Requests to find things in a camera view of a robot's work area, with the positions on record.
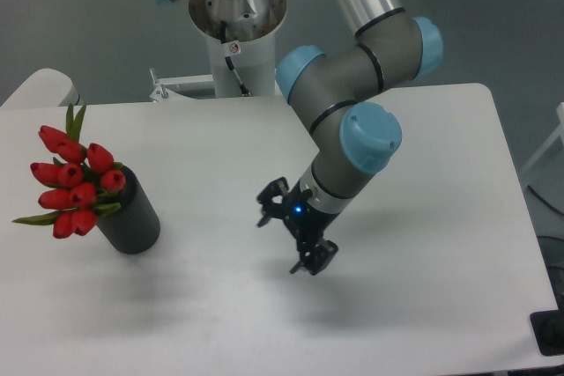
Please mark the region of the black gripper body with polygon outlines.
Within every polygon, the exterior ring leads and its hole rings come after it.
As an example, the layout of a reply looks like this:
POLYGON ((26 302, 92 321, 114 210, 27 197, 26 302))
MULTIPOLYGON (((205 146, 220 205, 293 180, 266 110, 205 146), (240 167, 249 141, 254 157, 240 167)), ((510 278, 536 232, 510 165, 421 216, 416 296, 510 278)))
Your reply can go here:
POLYGON ((298 181, 284 198, 284 225, 295 239, 319 240, 325 230, 338 217, 338 213, 325 213, 302 199, 302 189, 298 181))

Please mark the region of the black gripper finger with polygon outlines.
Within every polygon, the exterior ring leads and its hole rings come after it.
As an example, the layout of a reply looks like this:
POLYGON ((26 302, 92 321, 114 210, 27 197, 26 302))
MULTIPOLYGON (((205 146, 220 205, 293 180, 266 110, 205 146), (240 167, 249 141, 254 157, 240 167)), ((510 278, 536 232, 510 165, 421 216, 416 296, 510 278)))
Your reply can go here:
POLYGON ((261 205, 261 218, 257 227, 267 225, 272 218, 283 220, 286 216, 286 197, 289 194, 289 186, 285 177, 271 181, 256 197, 261 205))
POLYGON ((298 270, 305 269, 310 275, 317 275, 329 265, 338 252, 338 245, 325 238, 320 238, 314 243, 306 241, 297 242, 299 260, 289 270, 295 274, 298 270))

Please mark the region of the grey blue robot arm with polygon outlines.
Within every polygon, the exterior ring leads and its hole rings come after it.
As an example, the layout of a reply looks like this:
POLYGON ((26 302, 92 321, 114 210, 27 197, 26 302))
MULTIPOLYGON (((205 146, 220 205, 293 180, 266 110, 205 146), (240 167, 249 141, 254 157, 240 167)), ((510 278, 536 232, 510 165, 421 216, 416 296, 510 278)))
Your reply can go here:
POLYGON ((338 0, 354 35, 351 48, 328 56, 302 46, 276 61, 274 34, 286 0, 188 2, 206 39, 216 96, 280 92, 318 147, 294 186, 279 178, 257 197, 262 222, 279 219, 293 235, 296 269, 316 275, 338 252, 324 231, 402 142, 397 119, 373 97, 436 68, 441 34, 429 19, 410 17, 398 0, 338 0))

